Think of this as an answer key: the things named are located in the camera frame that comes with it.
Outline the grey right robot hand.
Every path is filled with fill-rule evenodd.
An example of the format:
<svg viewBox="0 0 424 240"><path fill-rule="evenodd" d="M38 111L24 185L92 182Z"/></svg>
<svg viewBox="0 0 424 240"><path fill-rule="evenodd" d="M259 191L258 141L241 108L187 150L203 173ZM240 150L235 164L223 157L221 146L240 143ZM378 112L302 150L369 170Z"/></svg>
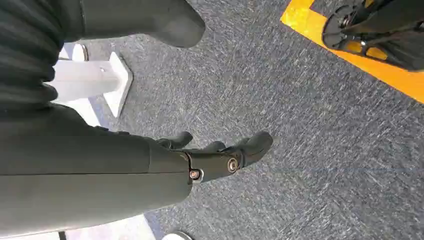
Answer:
<svg viewBox="0 0 424 240"><path fill-rule="evenodd" d="M265 131L234 146L186 149L88 125L49 85L67 42L146 34L195 46L206 25L185 0L3 0L0 3L0 235L101 225L186 199L267 154Z"/></svg>

